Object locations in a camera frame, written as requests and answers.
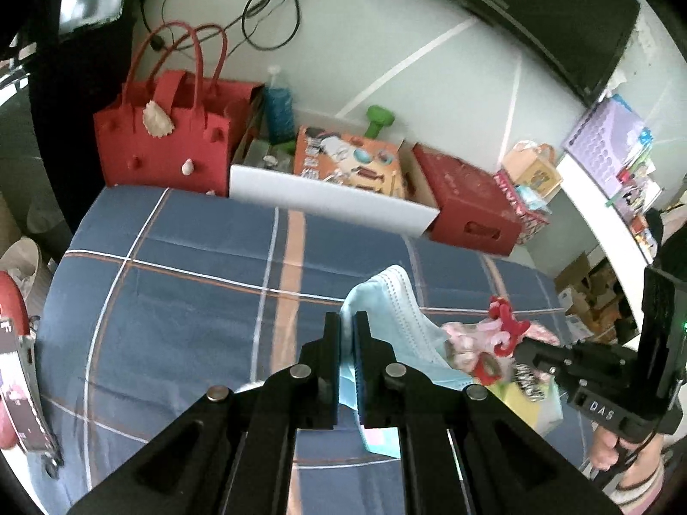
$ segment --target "bed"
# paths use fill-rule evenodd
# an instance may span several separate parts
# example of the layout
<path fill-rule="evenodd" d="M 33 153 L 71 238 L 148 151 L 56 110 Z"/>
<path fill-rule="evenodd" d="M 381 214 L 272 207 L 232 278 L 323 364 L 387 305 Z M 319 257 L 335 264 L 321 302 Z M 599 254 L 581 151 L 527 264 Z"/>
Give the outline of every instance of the bed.
<path fill-rule="evenodd" d="M 570 341 L 551 280 L 473 251 L 298 211 L 145 187 L 105 189 L 64 255 L 37 344 L 43 407 L 64 455 L 32 483 L 61 515 L 217 384 L 294 363 L 324 315 L 390 265 L 438 325 L 483 318 L 492 294 Z M 573 465 L 592 429 L 564 405 L 548 442 Z M 363 447 L 341 406 L 334 432 L 298 435 L 294 514 L 403 514 L 401 465 Z"/>

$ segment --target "white shell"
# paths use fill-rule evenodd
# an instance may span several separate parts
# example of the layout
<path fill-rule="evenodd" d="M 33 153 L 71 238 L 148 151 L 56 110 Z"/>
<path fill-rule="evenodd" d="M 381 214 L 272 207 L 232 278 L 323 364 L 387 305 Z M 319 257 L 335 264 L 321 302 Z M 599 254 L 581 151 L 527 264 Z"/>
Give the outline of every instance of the white shell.
<path fill-rule="evenodd" d="M 150 101 L 143 109 L 143 125 L 153 137 L 164 137 L 174 131 L 172 119 L 155 101 Z"/>
<path fill-rule="evenodd" d="M 190 176 L 193 174 L 193 171 L 195 170 L 193 166 L 193 161 L 190 158 L 186 159 L 186 162 L 181 164 L 181 173 L 184 176 Z"/>

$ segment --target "white desk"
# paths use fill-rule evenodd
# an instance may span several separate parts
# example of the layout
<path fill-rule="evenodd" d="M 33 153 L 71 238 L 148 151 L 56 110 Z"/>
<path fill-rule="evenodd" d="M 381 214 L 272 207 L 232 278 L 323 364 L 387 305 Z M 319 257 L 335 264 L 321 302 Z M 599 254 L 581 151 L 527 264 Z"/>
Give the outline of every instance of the white desk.
<path fill-rule="evenodd" d="M 573 157 L 565 154 L 557 169 L 562 176 L 561 189 L 599 241 L 641 329 L 644 320 L 641 311 L 644 268 L 650 264 L 651 257 L 642 252 L 617 211 L 613 207 L 606 207 L 607 198 Z"/>

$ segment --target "screw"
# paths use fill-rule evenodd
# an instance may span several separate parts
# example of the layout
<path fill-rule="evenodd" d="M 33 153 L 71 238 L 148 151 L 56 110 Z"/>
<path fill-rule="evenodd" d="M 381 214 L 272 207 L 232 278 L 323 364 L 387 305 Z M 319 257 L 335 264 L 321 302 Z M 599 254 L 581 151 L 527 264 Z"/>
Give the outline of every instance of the screw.
<path fill-rule="evenodd" d="M 310 374 L 313 373 L 313 370 L 311 370 L 310 366 L 307 364 L 295 364 L 291 366 L 289 373 L 291 374 L 292 378 L 302 380 L 310 376 Z"/>
<path fill-rule="evenodd" d="M 223 385 L 213 385 L 207 390 L 205 396 L 212 402 L 222 402 L 229 397 L 229 388 Z"/>
<path fill-rule="evenodd" d="M 407 372 L 406 367 L 398 362 L 393 362 L 386 366 L 386 373 L 388 373 L 393 378 L 402 378 Z"/>
<path fill-rule="evenodd" d="M 487 391 L 486 387 L 477 384 L 468 385 L 468 387 L 465 389 L 465 393 L 473 401 L 483 401 L 489 397 L 489 391 Z"/>

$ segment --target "red box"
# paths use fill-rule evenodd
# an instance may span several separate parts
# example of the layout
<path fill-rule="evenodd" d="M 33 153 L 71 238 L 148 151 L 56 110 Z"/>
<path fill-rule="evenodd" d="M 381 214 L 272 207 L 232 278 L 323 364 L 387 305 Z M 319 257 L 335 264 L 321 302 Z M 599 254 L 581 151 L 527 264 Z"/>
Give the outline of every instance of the red box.
<path fill-rule="evenodd" d="M 548 216 L 540 211 L 530 211 L 524 201 L 518 195 L 513 185 L 513 180 L 508 173 L 501 169 L 494 174 L 494 179 L 503 191 L 506 199 L 511 203 L 515 214 L 522 223 L 522 232 L 517 239 L 518 244 L 525 244 L 532 239 L 542 228 L 549 224 Z"/>
<path fill-rule="evenodd" d="M 424 145 L 413 153 L 439 206 L 432 240 L 510 255 L 522 224 L 491 174 Z"/>

